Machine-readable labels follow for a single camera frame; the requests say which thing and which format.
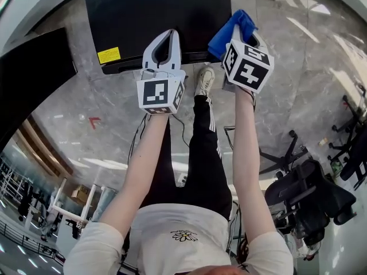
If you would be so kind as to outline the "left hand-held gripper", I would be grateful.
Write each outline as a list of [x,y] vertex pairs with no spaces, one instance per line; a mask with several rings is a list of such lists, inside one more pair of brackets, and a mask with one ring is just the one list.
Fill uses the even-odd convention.
[[183,93],[186,72],[181,66],[179,34],[169,29],[158,35],[143,53],[141,79],[136,82],[139,108],[150,115],[175,114]]

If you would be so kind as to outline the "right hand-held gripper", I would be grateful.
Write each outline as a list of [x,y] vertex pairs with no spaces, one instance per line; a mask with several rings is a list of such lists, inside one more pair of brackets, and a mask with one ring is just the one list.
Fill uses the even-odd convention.
[[222,61],[231,84],[259,93],[274,71],[274,58],[257,32],[252,33],[251,46],[247,45],[238,24]]

